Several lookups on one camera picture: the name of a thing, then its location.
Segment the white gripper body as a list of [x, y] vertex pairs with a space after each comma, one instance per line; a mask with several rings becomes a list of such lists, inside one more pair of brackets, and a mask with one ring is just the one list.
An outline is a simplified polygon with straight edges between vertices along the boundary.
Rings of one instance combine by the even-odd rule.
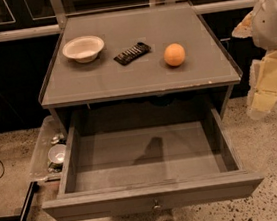
[[252, 11], [254, 45], [277, 50], [277, 0], [258, 0]]

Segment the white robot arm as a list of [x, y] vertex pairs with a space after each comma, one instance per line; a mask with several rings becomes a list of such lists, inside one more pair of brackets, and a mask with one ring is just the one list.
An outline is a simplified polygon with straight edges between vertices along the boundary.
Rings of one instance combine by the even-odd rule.
[[277, 0], [258, 0], [232, 36], [250, 37], [254, 45], [266, 50], [262, 59], [252, 60], [246, 103], [248, 116], [262, 119], [277, 104]]

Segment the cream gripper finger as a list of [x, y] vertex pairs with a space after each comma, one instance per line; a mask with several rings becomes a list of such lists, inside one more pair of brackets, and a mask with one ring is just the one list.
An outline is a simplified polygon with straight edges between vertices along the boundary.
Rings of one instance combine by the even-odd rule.
[[277, 50], [268, 51], [261, 60], [253, 60], [249, 76], [247, 114], [259, 120], [277, 105]]
[[248, 13], [242, 21], [232, 31], [232, 36], [235, 38], [249, 38], [252, 36], [252, 16], [253, 13]]

